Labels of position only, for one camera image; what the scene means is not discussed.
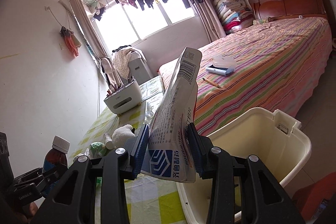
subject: tiled floor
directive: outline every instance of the tiled floor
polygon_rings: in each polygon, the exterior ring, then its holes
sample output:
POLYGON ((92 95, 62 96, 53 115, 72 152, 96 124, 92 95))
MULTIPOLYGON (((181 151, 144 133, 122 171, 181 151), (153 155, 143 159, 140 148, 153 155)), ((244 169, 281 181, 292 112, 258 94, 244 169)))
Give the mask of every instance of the tiled floor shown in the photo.
POLYGON ((318 86, 295 117, 311 141, 311 156, 285 187, 290 197, 336 171, 336 60, 329 59, 318 86))

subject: checkered tablecloth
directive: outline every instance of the checkered tablecloth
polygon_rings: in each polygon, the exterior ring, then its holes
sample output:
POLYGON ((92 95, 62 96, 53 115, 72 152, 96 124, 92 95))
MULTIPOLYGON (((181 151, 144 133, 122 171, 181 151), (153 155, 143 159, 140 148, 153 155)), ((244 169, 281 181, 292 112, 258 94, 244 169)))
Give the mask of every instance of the checkered tablecloth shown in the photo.
MULTIPOLYGON (((162 79, 157 76, 140 86, 142 103, 140 106, 118 116, 106 108, 79 142, 77 149, 69 157, 83 153, 93 142, 103 142, 104 133, 125 124, 131 124, 137 135, 142 124, 149 124, 162 101, 164 88, 162 79)), ((131 224, 187 224, 181 206, 176 183, 139 174, 134 181, 125 181, 128 215, 131 224)), ((97 184, 95 200, 95 223, 100 223, 101 183, 97 184)))

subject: barcode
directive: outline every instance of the barcode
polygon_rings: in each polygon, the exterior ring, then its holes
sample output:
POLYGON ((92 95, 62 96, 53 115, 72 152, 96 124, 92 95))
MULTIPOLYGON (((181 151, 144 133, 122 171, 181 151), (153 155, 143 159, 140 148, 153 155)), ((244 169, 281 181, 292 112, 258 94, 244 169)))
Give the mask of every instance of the barcode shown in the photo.
POLYGON ((182 76, 189 82, 189 84, 191 84, 195 71, 196 65, 186 60, 182 60, 177 76, 182 76))

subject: plush toy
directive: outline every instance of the plush toy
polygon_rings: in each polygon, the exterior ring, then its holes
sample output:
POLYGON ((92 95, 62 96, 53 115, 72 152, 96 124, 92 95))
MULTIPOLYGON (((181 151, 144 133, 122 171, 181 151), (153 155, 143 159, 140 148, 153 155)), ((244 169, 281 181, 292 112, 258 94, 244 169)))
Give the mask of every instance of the plush toy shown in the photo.
POLYGON ((123 147, 127 139, 134 137, 134 132, 130 124, 117 128, 111 136, 112 143, 116 148, 123 147))

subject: pencil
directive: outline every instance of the pencil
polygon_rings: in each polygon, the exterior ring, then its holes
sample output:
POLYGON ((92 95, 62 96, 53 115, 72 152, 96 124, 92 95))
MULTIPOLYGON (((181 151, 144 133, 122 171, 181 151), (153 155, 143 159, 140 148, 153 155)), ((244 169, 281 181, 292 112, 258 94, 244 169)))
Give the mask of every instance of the pencil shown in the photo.
POLYGON ((205 78, 205 77, 203 77, 202 79, 203 79, 205 82, 208 82, 209 84, 215 86, 216 88, 219 88, 219 89, 222 88, 219 84, 217 84, 217 83, 215 83, 215 82, 213 82, 213 81, 211 81, 211 80, 209 80, 209 79, 207 79, 207 78, 205 78))

